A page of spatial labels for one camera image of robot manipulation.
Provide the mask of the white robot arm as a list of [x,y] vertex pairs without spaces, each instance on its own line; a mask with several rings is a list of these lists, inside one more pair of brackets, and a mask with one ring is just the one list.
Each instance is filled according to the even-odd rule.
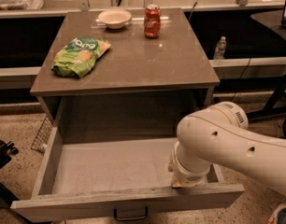
[[184,117],[168,164],[172,185],[200,182],[215,163],[286,196],[286,139],[250,132],[248,126],[246,113],[232,102]]

